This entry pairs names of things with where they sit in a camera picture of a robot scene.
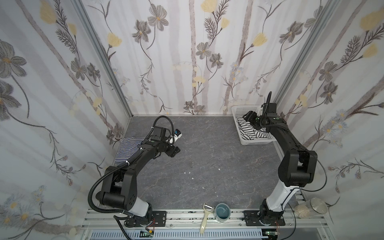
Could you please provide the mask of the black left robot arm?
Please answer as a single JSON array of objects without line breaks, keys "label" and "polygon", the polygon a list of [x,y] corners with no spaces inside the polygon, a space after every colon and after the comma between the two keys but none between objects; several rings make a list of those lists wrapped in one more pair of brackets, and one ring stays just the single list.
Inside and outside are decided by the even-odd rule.
[{"label": "black left robot arm", "polygon": [[170,136],[166,136],[168,129],[154,127],[150,136],[137,145],[137,150],[119,166],[108,167],[101,190],[96,193],[96,199],[103,206],[111,207],[114,213],[152,220],[152,207],[138,197],[137,176],[144,166],[165,153],[173,158],[180,152],[174,143],[182,136],[180,130],[175,129]]}]

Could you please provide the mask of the blue white striped tank top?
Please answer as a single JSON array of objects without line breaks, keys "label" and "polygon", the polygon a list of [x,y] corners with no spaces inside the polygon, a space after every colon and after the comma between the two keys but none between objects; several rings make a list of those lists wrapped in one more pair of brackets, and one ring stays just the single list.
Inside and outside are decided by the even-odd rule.
[{"label": "blue white striped tank top", "polygon": [[140,145],[144,139],[145,138],[137,137],[128,137],[122,139],[115,157],[115,165],[123,163],[132,157],[134,153],[140,149]]}]

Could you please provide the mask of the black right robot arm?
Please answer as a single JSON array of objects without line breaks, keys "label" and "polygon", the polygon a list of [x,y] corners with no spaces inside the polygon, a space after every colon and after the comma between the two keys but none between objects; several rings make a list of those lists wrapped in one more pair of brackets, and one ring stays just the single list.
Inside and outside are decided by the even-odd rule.
[{"label": "black right robot arm", "polygon": [[296,139],[287,122],[276,113],[275,103],[264,103],[262,107],[261,115],[249,111],[243,119],[254,129],[272,134],[285,153],[278,167],[279,182],[271,195],[263,200],[258,213],[259,222],[269,226],[283,217],[286,204],[294,193],[313,182],[317,154]]}]

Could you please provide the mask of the black white striped tank top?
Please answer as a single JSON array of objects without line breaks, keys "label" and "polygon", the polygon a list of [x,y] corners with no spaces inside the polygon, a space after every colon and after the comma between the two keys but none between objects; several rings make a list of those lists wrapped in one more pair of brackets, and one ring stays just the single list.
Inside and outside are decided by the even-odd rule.
[{"label": "black white striped tank top", "polygon": [[243,117],[238,117],[237,123],[240,131],[241,140],[253,141],[268,139],[268,137],[264,133],[254,129],[249,122],[243,119]]}]

